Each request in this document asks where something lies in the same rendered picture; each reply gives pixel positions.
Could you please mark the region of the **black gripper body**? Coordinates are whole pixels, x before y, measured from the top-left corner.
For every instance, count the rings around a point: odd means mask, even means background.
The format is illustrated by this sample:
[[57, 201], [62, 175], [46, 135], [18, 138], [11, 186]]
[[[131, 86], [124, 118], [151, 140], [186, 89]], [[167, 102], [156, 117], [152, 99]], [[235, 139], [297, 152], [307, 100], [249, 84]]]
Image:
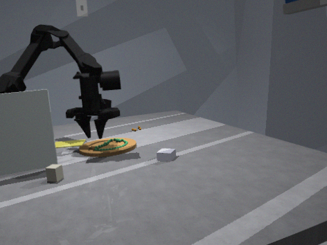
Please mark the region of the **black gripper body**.
[[99, 91], [81, 93], [79, 99], [82, 99], [82, 107], [67, 109], [66, 117], [76, 119], [86, 118], [88, 116], [98, 116], [98, 119], [112, 119], [120, 116], [120, 111], [116, 107], [101, 109]]

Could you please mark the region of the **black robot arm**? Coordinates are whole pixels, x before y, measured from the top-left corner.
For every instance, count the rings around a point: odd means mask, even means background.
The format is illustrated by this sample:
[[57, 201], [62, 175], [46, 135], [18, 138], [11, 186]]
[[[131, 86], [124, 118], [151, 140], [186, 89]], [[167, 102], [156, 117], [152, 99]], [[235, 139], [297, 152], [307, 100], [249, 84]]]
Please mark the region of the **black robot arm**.
[[[54, 42], [51, 34], [59, 37]], [[89, 53], [85, 53], [72, 39], [69, 32], [60, 30], [54, 26], [38, 25], [34, 27], [30, 44], [22, 53], [19, 60], [10, 72], [0, 77], [0, 93], [14, 93], [26, 90], [24, 78], [34, 65], [42, 51], [49, 48], [63, 46], [72, 58], [77, 62], [80, 72], [73, 77], [79, 79], [81, 93], [99, 91], [98, 83], [103, 91], [121, 89], [120, 75], [118, 70], [103, 71], [102, 66]]]

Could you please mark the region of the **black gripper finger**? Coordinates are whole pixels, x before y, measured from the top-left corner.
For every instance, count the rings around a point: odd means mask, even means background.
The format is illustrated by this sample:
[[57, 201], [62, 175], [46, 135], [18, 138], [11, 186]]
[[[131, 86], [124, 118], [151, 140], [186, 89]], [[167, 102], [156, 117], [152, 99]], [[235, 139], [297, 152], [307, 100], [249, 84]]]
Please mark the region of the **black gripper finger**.
[[91, 120], [91, 116], [82, 119], [74, 119], [74, 121], [76, 121], [79, 124], [79, 126], [82, 128], [87, 138], [91, 138], [90, 120]]
[[102, 135], [103, 135], [103, 130], [105, 127], [106, 122], [108, 121], [108, 119], [96, 119], [94, 120], [95, 125], [96, 125], [96, 130], [98, 132], [98, 137], [99, 139], [102, 139]]

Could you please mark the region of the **small beige cube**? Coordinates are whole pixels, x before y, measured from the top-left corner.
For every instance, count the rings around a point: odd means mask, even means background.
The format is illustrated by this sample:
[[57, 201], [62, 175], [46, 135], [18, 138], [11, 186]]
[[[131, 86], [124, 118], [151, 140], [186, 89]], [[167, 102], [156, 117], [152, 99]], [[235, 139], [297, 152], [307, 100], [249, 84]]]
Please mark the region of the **small beige cube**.
[[62, 165], [49, 165], [46, 167], [47, 181], [58, 182], [64, 178]]

